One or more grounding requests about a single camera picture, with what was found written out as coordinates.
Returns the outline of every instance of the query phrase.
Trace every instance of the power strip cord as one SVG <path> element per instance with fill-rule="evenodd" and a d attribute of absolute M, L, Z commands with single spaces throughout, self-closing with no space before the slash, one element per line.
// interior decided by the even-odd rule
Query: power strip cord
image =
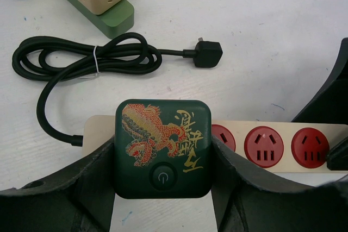
<path fill-rule="evenodd" d="M 140 43 L 119 45 L 124 40 L 135 39 Z M 82 146 L 83 136 L 64 134 L 54 129 L 47 120 L 45 106 L 48 95 L 59 81 L 70 80 L 96 73 L 94 58 L 95 46 L 84 45 L 65 39 L 50 36 L 35 36 L 24 40 L 13 53 L 12 67 L 14 71 L 29 80 L 46 81 L 36 106 L 36 116 L 41 128 L 51 137 L 70 143 L 73 146 Z M 41 51 L 38 57 L 38 67 L 27 58 L 29 53 Z M 85 55 L 84 58 L 67 67 L 53 67 L 46 62 L 49 54 L 55 51 L 67 51 Z M 156 49 L 149 45 L 146 39 L 138 33 L 122 34 L 106 45 L 95 50 L 100 72 L 114 72 L 126 74 L 147 74 L 155 71 L 162 63 L 162 55 L 175 55 L 184 58 L 193 58 L 197 67 L 214 67 L 218 64 L 222 49 L 218 42 L 199 41 L 195 50 L 173 51 Z M 132 60 L 119 58 L 137 56 Z"/>

